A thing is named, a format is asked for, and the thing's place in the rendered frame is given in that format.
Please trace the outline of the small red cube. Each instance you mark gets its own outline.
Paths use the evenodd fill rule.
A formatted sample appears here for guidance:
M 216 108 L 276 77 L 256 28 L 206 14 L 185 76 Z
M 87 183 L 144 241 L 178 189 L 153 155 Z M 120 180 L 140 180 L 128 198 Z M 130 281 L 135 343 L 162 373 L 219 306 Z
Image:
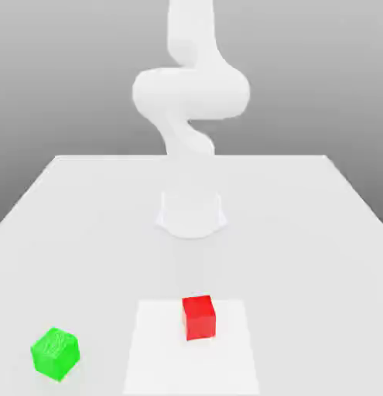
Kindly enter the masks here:
M 186 340 L 216 336 L 216 312 L 209 295 L 182 298 L 182 321 Z

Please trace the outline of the small green cube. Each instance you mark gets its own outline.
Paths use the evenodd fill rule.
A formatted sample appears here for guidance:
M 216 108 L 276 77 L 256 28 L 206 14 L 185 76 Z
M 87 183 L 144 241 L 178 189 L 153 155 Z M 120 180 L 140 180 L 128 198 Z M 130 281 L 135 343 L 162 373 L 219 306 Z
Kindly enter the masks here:
M 39 338 L 30 351 L 36 371 L 58 382 L 80 360 L 78 339 L 56 327 L 50 328 Z

